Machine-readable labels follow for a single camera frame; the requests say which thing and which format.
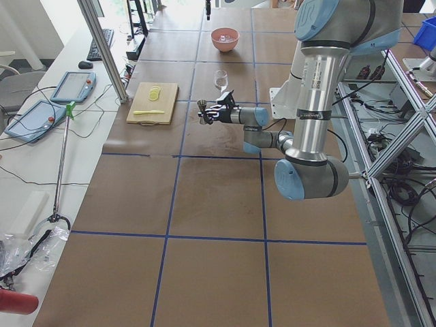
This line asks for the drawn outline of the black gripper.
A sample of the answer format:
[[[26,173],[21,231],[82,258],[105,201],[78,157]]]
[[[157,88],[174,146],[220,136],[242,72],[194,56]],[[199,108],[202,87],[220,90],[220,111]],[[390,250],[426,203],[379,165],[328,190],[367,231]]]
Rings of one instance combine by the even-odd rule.
[[[212,117],[203,116],[204,125],[212,125],[214,121],[219,121],[222,123],[232,123],[231,113],[232,110],[226,107],[221,107],[221,105],[211,106],[205,109],[207,114],[211,114]]]

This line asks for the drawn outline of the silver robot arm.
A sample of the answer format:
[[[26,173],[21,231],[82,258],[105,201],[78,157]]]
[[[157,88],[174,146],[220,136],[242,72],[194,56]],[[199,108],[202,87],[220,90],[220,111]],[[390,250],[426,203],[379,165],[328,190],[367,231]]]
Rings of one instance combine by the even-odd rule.
[[[402,1],[304,1],[295,22],[298,40],[287,82],[272,102],[294,118],[294,130],[267,131],[265,108],[242,107],[231,92],[214,106],[197,102],[203,124],[243,126],[247,153],[276,148],[275,184],[289,200],[329,198],[347,186],[344,163],[324,151],[334,91],[341,72],[355,55],[393,47],[401,34]]]

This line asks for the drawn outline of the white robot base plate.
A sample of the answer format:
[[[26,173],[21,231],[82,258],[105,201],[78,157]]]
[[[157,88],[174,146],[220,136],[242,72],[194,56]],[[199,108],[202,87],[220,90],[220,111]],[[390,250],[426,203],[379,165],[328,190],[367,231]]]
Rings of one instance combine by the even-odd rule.
[[[270,88],[270,105],[273,119],[295,119],[298,91]]]

